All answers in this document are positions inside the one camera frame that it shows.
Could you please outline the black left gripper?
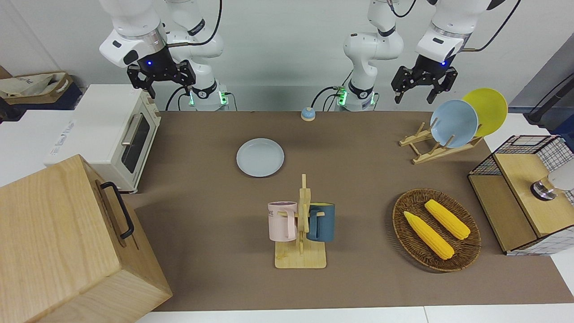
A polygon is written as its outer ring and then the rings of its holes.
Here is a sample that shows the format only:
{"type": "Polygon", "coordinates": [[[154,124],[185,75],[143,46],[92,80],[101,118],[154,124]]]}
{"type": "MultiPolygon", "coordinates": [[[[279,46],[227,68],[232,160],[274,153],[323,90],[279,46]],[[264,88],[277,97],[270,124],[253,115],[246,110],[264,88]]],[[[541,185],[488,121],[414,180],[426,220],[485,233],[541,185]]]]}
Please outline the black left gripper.
{"type": "Polygon", "coordinates": [[[454,56],[451,56],[438,62],[419,54],[412,69],[400,66],[391,81],[395,93],[394,102],[400,104],[404,93],[411,87],[432,85],[427,97],[428,104],[432,104],[438,94],[451,90],[458,76],[457,70],[451,67],[453,60],[454,56]]]}

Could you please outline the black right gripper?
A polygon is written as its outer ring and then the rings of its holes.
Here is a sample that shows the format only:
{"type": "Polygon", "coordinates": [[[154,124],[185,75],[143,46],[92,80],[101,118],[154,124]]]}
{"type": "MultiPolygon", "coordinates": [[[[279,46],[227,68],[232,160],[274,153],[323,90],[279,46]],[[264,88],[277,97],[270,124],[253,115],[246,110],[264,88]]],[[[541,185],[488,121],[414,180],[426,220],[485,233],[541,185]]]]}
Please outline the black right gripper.
{"type": "Polygon", "coordinates": [[[136,64],[131,64],[126,73],[133,88],[142,89],[152,99],[156,98],[153,82],[172,81],[185,87],[196,83],[196,74],[190,61],[174,61],[167,45],[160,51],[139,59],[136,64]]]}

